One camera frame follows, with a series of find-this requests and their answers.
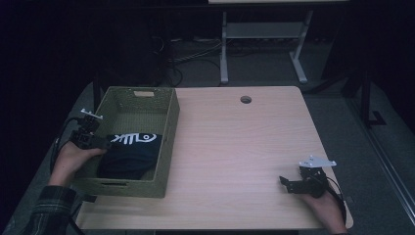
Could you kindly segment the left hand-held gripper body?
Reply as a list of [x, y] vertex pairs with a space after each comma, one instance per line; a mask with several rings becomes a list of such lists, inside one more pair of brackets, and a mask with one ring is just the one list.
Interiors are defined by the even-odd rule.
[[82, 109], [81, 112], [84, 114], [84, 117], [75, 119], [79, 128], [71, 133], [70, 141], [83, 150], [103, 149], [103, 139], [94, 135], [100, 125], [99, 119], [103, 117], [96, 116], [85, 109]]

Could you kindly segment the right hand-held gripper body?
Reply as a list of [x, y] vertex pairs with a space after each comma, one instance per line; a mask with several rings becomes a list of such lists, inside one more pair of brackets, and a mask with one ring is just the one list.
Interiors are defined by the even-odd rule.
[[309, 194], [313, 198], [320, 198], [325, 192], [336, 196], [330, 187], [324, 167], [336, 166], [335, 161], [310, 156], [307, 160], [299, 162], [301, 181], [296, 186], [297, 194]]

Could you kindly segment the dark knit hat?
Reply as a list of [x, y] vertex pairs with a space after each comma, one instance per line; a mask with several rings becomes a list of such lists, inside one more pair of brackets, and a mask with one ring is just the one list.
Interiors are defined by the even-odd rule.
[[112, 147], [100, 160], [100, 178], [139, 180], [158, 161], [162, 141], [159, 134], [112, 134], [107, 139]]

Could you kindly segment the green woven basket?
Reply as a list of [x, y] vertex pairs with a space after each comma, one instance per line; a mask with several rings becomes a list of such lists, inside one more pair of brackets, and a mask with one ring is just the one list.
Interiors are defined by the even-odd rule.
[[166, 192], [180, 107], [173, 88], [110, 87], [97, 111], [94, 135], [156, 133], [162, 136], [156, 165], [139, 180], [98, 176], [101, 158], [89, 160], [76, 173], [73, 185], [89, 195], [162, 198]]

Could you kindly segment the person's right hand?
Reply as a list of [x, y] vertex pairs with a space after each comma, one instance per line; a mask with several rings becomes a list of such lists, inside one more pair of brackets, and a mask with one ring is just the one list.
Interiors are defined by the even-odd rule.
[[336, 199], [329, 192], [325, 192], [320, 198], [313, 198], [308, 194], [300, 195], [300, 198], [310, 207], [313, 214], [331, 235], [347, 234], [342, 211]]

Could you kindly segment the person's left hand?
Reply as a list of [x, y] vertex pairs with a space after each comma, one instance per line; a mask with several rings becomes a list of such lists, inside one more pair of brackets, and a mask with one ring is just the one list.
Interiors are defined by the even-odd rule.
[[82, 150], [74, 143], [67, 142], [60, 150], [54, 164], [49, 186], [69, 187], [76, 172], [90, 159], [106, 153], [104, 149]]

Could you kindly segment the black metal stand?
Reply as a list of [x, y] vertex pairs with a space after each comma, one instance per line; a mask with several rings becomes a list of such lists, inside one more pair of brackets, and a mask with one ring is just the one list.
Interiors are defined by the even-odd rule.
[[87, 117], [92, 117], [97, 120], [102, 120], [103, 117], [97, 115], [97, 111], [101, 103], [101, 87], [100, 87], [99, 78], [97, 76], [93, 78], [92, 90], [93, 90], [93, 110], [87, 111], [85, 109], [82, 109], [81, 112], [85, 114]]
[[360, 92], [359, 117], [367, 128], [373, 125], [386, 125], [386, 121], [377, 111], [370, 110], [371, 100], [371, 76], [368, 70], [363, 68], [352, 68], [346, 76], [346, 84], [342, 88], [342, 95], [353, 98]]

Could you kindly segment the white metal stand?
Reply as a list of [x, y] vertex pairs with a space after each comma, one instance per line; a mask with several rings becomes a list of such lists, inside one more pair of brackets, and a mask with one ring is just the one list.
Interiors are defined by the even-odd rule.
[[229, 82], [227, 43], [231, 39], [296, 39], [297, 48], [290, 53], [290, 59], [301, 84], [307, 83], [307, 77], [300, 63], [300, 52], [311, 23], [313, 11], [308, 11], [302, 22], [287, 23], [232, 23], [227, 13], [222, 13], [221, 53], [219, 55], [220, 83]]

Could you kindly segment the metal floor rail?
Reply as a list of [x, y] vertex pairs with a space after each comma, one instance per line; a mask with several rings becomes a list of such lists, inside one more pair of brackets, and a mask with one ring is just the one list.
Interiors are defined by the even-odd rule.
[[403, 210], [407, 214], [412, 225], [415, 227], [415, 199], [408, 190], [404, 181], [398, 174], [395, 166], [392, 164], [390, 156], [385, 148], [381, 145], [379, 138], [374, 132], [375, 126], [386, 126], [387, 123], [378, 111], [369, 111], [367, 117], [361, 113], [361, 108], [351, 99], [346, 99], [346, 104], [358, 122], [365, 137], [374, 150], [379, 165], [384, 172], [391, 188], [396, 194]]

